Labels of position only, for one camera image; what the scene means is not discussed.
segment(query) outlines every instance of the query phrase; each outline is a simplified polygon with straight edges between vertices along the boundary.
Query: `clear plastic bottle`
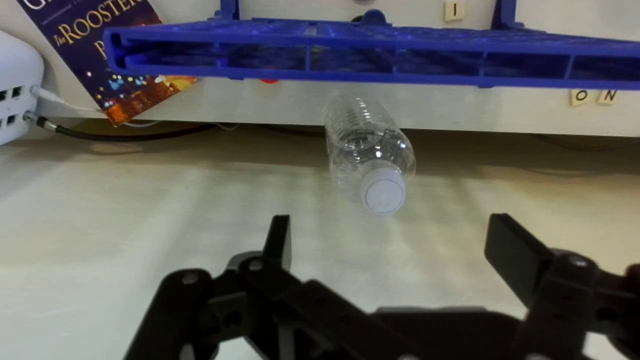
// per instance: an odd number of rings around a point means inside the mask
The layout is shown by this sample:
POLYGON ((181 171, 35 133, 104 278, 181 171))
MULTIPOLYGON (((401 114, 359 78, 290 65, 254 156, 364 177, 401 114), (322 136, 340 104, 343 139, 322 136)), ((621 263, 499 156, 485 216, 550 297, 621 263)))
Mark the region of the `clear plastic bottle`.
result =
POLYGON ((370 95, 336 95, 325 112, 331 171, 338 188, 374 214, 407 201, 407 173, 417 171, 410 139, 370 95))

